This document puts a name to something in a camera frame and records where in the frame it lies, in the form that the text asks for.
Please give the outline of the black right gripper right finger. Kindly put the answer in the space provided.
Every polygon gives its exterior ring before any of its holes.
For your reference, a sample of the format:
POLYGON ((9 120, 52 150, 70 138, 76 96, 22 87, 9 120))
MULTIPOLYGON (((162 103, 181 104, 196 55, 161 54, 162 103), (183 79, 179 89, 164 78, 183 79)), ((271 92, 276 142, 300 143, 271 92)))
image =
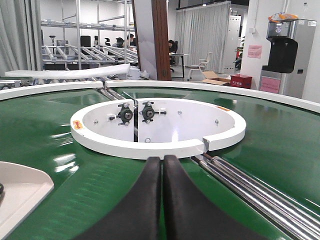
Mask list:
POLYGON ((163 160, 163 205, 168 240, 262 240, 212 203, 175 155, 163 160))

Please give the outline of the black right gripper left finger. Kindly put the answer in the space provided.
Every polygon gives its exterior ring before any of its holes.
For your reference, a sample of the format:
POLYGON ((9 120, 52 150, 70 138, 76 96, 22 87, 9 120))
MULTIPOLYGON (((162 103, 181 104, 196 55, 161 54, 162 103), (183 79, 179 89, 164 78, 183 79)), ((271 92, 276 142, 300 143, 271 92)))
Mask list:
POLYGON ((157 240, 161 210, 162 169, 149 157, 129 192, 102 219, 76 240, 157 240))

